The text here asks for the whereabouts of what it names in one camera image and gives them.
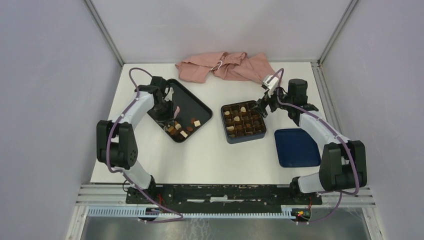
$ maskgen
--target white table surface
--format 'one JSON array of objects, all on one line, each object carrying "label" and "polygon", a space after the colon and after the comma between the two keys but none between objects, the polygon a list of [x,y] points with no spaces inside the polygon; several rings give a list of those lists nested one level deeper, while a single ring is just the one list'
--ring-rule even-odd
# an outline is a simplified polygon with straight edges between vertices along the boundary
[{"label": "white table surface", "polygon": [[[287,90],[290,79],[308,82],[308,102],[322,110],[317,84],[308,62],[275,62],[274,70],[284,68],[282,86]],[[128,76],[129,69],[139,67],[154,76],[177,79],[174,64],[125,64],[113,99],[109,117],[120,113],[128,104],[134,86]],[[133,71],[136,83],[148,85],[150,78],[143,72]],[[264,89],[253,81],[225,81],[213,76],[206,83],[180,81],[213,111],[213,117],[183,143],[174,142],[163,130],[145,115],[134,130],[138,146],[138,161],[144,169],[162,184],[289,184],[293,177],[318,171],[319,167],[283,168],[279,165],[274,132],[297,128],[287,112],[277,110],[264,120],[265,137],[242,143],[226,141],[220,116],[223,105],[258,100]],[[104,163],[96,160],[92,183],[122,183],[118,173],[110,173]]]}]

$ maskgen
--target blue tray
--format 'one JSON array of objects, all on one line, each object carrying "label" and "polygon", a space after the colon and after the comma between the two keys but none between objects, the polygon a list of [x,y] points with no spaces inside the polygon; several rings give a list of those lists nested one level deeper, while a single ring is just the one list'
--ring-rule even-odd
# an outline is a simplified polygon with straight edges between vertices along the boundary
[{"label": "blue tray", "polygon": [[283,168],[316,167],[321,164],[320,151],[312,137],[300,128],[275,131],[278,162]]}]

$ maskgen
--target black tray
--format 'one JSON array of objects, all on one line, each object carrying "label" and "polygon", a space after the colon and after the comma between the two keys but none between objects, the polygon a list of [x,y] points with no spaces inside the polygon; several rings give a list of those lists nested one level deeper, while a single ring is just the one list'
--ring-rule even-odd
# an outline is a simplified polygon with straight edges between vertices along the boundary
[{"label": "black tray", "polygon": [[[181,124],[182,129],[189,135],[187,138],[185,138],[179,133],[171,135],[166,130],[164,130],[164,132],[168,134],[168,136],[175,142],[182,143],[188,138],[190,138],[195,132],[199,131],[199,129],[203,125],[205,125],[205,123],[209,119],[212,118],[213,114],[212,110],[208,106],[206,106],[202,101],[200,101],[179,81],[177,81],[176,79],[168,79],[167,83],[169,87],[173,88],[172,100],[174,111],[176,110],[177,106],[180,109],[178,115],[175,118],[175,121]],[[147,113],[152,119],[155,119],[155,112],[153,110],[149,110]],[[194,124],[190,122],[192,118],[199,120],[201,125],[199,127],[195,127]],[[193,131],[187,131],[187,127],[192,127]]]}]

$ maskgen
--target chocolate tray compartment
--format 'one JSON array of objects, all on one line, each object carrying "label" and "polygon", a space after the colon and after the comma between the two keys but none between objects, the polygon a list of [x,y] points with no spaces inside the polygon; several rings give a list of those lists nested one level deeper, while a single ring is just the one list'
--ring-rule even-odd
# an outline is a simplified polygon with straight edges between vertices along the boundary
[{"label": "chocolate tray compartment", "polygon": [[[229,144],[242,143],[246,141],[261,139],[265,137],[267,128],[264,119],[253,109],[256,101],[244,101],[221,107],[221,118],[224,127],[225,137]],[[234,117],[239,117],[239,121],[235,121]],[[234,127],[234,130],[228,130],[228,127]]]}]

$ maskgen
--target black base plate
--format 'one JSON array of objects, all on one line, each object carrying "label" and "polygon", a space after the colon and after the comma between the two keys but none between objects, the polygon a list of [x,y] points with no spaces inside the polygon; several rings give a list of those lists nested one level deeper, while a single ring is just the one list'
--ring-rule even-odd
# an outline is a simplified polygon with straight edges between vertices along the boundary
[{"label": "black base plate", "polygon": [[[164,200],[163,205],[179,213],[230,214],[230,213],[281,213],[281,205],[322,205],[316,194],[292,197],[288,185],[156,185],[156,196]],[[211,197],[224,197],[233,202],[211,202]],[[204,200],[192,202],[187,200]],[[127,204],[149,204],[150,202],[136,189],[129,187]]]}]

